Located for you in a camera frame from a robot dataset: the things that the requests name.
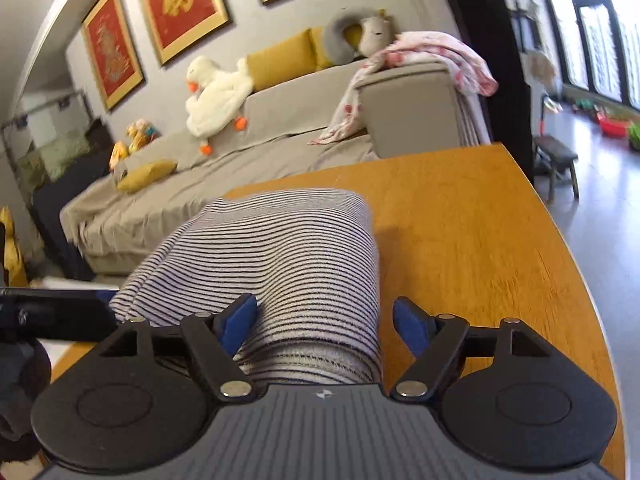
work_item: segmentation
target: floor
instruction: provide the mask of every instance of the floor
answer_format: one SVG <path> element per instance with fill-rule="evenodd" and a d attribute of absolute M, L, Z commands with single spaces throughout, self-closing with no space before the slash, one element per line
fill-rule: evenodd
<path fill-rule="evenodd" d="M 547 116 L 546 131 L 579 156 L 580 200 L 574 202 L 567 182 L 547 207 L 602 318 L 622 391 L 627 477 L 634 478 L 640 474 L 640 153 L 569 111 Z M 546 199 L 548 178 L 535 184 Z"/>

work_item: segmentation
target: striped cloth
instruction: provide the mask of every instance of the striped cloth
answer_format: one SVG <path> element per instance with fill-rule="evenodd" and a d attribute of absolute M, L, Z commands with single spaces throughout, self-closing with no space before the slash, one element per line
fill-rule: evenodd
<path fill-rule="evenodd" d="M 111 300 L 119 319 L 177 324 L 243 292 L 256 326 L 236 360 L 257 383 L 378 382 L 378 248 L 357 194 L 218 199 L 171 234 Z"/>

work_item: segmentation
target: orange table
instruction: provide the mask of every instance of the orange table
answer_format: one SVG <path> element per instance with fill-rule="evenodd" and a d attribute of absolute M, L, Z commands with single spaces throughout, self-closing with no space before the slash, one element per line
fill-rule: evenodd
<path fill-rule="evenodd" d="M 543 203 L 502 146 L 366 162 L 246 186 L 227 196 L 309 187 L 354 190 L 373 211 L 385 386 L 412 362 L 391 320 L 393 300 L 408 296 L 432 314 L 450 312 L 472 325 L 523 319 L 618 403 L 590 294 Z M 478 361 L 470 360 L 469 369 L 486 365 Z M 625 477 L 620 416 L 602 465 Z"/>

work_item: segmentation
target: floral blanket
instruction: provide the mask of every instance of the floral blanket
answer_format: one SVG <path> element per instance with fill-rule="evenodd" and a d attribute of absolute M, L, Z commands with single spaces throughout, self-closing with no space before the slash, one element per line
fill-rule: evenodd
<path fill-rule="evenodd" d="M 364 62 L 347 87 L 331 124 L 310 144 L 337 142 L 363 129 L 360 119 L 362 105 L 355 86 L 366 76 L 387 68 L 433 60 L 449 67 L 454 86 L 465 95 L 491 96 L 498 89 L 498 83 L 484 59 L 453 36 L 444 32 L 404 32 L 394 43 Z"/>

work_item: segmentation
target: sofa armrest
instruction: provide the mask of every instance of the sofa armrest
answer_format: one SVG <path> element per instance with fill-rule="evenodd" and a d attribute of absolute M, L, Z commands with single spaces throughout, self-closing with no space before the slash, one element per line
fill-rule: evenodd
<path fill-rule="evenodd" d="M 362 119 L 381 158 L 461 145 L 456 90 L 444 63 L 377 72 L 356 89 Z"/>
<path fill-rule="evenodd" d="M 60 210 L 60 225 L 69 243 L 82 250 L 82 229 L 96 216 L 115 204 L 122 194 L 110 174 L 87 187 Z"/>

